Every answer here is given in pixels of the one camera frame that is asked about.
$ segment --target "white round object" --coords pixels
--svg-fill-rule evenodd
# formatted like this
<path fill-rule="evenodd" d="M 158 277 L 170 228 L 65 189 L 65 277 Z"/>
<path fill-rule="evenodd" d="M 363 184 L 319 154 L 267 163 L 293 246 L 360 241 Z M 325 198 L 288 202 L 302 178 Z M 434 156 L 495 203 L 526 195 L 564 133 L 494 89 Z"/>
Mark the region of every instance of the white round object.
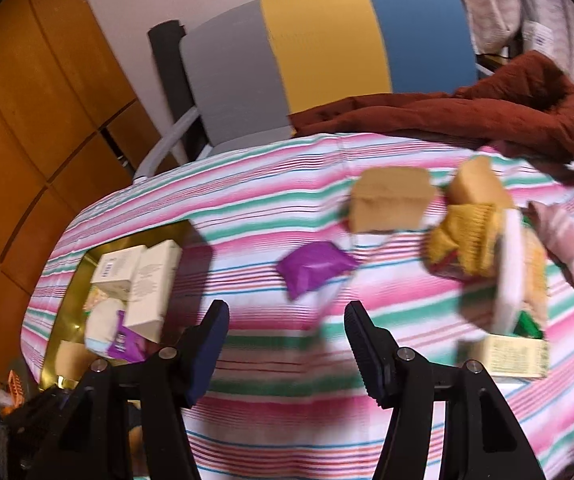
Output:
<path fill-rule="evenodd" d="M 124 310 L 121 300 L 109 298 L 96 305 L 87 317 L 84 327 L 84 344 L 92 351 L 106 350 L 118 330 L 118 312 Z"/>

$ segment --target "pink cloth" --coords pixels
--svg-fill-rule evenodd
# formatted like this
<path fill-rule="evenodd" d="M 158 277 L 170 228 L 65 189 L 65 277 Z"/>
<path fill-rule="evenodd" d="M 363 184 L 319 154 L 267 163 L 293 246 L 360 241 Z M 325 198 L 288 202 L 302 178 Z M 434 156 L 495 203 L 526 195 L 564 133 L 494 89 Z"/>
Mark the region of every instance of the pink cloth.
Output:
<path fill-rule="evenodd" d="M 569 213 L 559 204 L 545 205 L 541 202 L 529 202 L 529 211 L 534 216 L 538 238 L 566 265 L 574 287 L 574 222 Z"/>

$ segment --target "orange tiled wall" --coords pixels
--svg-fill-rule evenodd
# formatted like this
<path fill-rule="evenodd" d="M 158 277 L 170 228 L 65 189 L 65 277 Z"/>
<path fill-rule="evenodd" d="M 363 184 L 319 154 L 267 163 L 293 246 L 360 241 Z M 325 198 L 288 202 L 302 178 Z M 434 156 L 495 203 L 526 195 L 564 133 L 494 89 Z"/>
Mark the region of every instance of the orange tiled wall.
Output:
<path fill-rule="evenodd" d="M 27 302 L 62 231 L 130 184 L 105 127 L 134 166 L 160 138 L 86 1 L 3 0 L 0 381 L 20 354 Z"/>

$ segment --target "white tag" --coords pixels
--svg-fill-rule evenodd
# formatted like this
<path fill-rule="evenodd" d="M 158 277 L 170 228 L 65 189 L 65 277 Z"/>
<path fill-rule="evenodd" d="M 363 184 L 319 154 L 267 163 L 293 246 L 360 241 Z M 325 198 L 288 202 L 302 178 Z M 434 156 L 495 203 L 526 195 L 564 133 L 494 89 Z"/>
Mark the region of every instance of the white tag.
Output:
<path fill-rule="evenodd" d="M 537 50 L 546 56 L 554 55 L 554 31 L 542 23 L 526 21 L 522 24 L 523 51 Z"/>

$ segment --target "chair seat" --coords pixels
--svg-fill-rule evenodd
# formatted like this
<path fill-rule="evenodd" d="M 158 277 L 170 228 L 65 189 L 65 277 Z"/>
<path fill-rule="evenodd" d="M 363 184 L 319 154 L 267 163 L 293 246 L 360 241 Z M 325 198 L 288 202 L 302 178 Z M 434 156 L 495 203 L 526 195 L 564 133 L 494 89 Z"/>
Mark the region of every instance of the chair seat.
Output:
<path fill-rule="evenodd" d="M 241 150 L 242 148 L 253 148 L 255 146 L 264 146 L 279 140 L 287 140 L 291 138 L 293 129 L 291 126 L 282 126 L 265 130 L 263 132 L 256 132 L 248 134 L 237 139 L 226 140 L 221 142 L 209 152 L 208 156 L 218 155 L 219 153 L 232 152 L 233 150 Z"/>

